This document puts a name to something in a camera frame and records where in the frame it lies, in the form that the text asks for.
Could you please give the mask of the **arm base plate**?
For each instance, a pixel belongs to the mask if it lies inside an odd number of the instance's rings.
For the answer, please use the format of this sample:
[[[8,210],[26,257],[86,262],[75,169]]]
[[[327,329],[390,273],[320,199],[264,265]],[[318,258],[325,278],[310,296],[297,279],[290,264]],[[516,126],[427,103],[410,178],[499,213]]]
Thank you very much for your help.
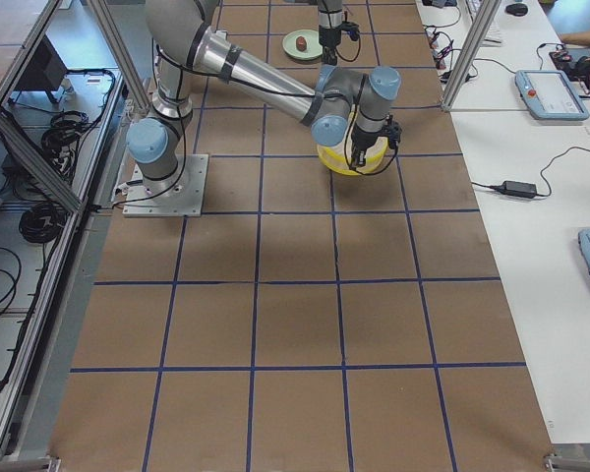
[[[152,181],[134,165],[133,180],[141,183],[128,189],[129,202],[123,205],[126,217],[176,217],[202,215],[208,155],[176,153],[178,169],[171,177]]]

